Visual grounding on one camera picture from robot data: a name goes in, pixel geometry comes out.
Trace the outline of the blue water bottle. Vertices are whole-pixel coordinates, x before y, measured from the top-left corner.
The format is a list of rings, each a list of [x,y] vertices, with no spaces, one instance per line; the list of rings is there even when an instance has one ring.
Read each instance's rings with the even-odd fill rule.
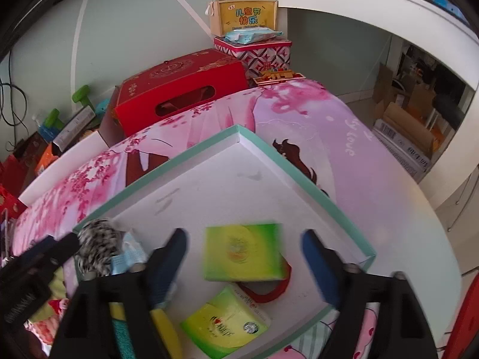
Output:
[[[41,113],[32,115],[32,121],[37,125],[37,132],[41,135],[44,141],[48,143],[52,142],[56,136],[55,129],[53,127],[47,127],[46,117]]]

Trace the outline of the red felt handbag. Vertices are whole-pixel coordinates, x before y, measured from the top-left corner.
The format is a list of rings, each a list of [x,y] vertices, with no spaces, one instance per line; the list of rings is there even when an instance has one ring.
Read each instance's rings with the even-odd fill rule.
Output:
[[[18,160],[14,155],[9,155],[1,163],[0,194],[1,212],[7,210],[8,216],[17,220],[26,210],[26,205],[19,200],[19,195],[24,189],[24,182],[28,175],[28,166]]]

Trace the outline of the red white patterned box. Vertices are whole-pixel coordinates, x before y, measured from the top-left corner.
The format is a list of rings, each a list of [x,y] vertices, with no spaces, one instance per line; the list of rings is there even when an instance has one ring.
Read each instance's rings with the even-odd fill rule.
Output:
[[[235,57],[243,64],[250,87],[304,78],[303,74],[290,68],[292,42],[281,36],[248,45],[216,37],[213,45],[215,49]]]

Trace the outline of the leopard print scrunchie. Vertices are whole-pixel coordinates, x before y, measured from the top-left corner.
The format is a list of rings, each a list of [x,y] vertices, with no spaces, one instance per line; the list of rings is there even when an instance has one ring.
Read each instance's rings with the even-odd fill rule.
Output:
[[[109,218],[98,218],[86,223],[78,234],[80,249],[77,266],[82,276],[94,272],[97,276],[109,276],[111,261],[119,255],[122,233]]]

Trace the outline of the red tape roll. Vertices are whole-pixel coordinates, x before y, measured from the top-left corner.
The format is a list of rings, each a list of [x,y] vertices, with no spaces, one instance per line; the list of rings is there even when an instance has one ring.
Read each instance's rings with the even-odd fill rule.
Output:
[[[283,258],[283,267],[286,275],[282,280],[237,282],[236,284],[258,304],[273,302],[285,294],[292,277],[292,266],[285,258]]]

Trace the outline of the blue face mask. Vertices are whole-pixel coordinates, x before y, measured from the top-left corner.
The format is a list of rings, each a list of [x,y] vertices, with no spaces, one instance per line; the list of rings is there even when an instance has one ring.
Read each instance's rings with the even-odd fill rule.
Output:
[[[148,255],[142,245],[137,241],[132,231],[126,232],[122,238],[120,252],[111,258],[111,274],[122,274],[137,263],[145,264]]]

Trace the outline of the white desk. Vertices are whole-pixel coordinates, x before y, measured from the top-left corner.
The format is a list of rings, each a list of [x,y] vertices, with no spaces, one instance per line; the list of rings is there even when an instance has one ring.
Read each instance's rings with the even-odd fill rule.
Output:
[[[425,0],[277,0],[281,8],[355,19],[409,41],[478,91],[478,37],[458,18]],[[420,188],[433,208],[444,203],[478,165],[478,96]]]

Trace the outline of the orange cardboard box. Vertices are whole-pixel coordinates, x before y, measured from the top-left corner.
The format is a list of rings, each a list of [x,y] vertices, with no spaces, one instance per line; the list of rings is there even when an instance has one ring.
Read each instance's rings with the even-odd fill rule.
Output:
[[[37,166],[35,168],[36,176],[38,177],[56,160],[58,160],[58,155],[54,154],[53,144],[49,143],[46,149],[44,150],[43,154],[41,155],[40,160],[38,160]]]

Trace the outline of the wet wipes pack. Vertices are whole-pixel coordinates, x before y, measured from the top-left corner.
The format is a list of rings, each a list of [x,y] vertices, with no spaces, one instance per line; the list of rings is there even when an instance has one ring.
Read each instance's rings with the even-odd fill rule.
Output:
[[[234,29],[225,35],[225,39],[232,43],[248,45],[274,39],[281,35],[283,35],[283,32],[275,31],[271,28],[251,27]]]

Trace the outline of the cardboard boxes under desk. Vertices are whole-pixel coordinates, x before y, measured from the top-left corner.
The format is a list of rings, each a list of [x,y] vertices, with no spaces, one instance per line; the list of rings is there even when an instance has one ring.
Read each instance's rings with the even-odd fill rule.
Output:
[[[432,85],[414,75],[397,76],[388,66],[379,66],[373,133],[416,182],[432,169],[455,134],[433,107],[436,96]]]

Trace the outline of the teal toy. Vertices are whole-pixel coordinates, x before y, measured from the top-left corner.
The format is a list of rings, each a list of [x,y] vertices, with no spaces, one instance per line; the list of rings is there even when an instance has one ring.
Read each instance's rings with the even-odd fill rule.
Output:
[[[110,99],[109,98],[106,98],[104,99],[103,101],[101,101],[95,108],[95,114],[96,114],[96,117],[99,119],[99,120],[102,120],[104,118],[104,116],[106,115],[106,112],[108,110],[108,106],[109,106],[109,103],[110,103]]]

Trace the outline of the green cloth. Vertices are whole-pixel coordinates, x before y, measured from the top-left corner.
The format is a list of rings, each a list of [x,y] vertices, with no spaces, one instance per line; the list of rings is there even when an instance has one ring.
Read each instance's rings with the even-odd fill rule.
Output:
[[[68,302],[62,267],[55,271],[54,278],[49,283],[49,290],[51,291],[49,299],[28,319],[30,323],[43,322],[52,317],[61,320],[64,311],[60,309],[60,305],[66,305]]]

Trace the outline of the green yellow sponge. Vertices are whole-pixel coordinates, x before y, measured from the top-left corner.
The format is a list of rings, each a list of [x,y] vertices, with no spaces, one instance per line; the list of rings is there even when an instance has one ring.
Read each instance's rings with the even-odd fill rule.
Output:
[[[136,358],[135,349],[131,340],[128,320],[124,306],[119,302],[110,303],[110,315],[114,327],[116,343],[121,358]],[[166,350],[168,358],[183,357],[183,349],[179,336],[167,314],[163,309],[153,309],[149,312],[145,329],[153,334],[158,343]]]

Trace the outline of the pink floral bedsheet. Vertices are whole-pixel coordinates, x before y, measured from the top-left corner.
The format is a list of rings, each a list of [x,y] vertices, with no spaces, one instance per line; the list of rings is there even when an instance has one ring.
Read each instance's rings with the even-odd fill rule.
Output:
[[[201,141],[233,125],[269,144],[299,149],[300,167],[371,242],[373,269],[402,267],[413,281],[433,338],[455,316],[460,272],[442,224],[416,182],[343,102],[312,80],[252,88],[145,127],[26,198],[13,236],[19,254],[64,235],[102,203]]]

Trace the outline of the small green tissue pack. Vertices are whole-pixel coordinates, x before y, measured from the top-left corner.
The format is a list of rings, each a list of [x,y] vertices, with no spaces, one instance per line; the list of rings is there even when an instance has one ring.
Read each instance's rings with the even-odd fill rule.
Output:
[[[281,225],[229,224],[206,228],[203,272],[208,281],[261,282],[286,279]]]

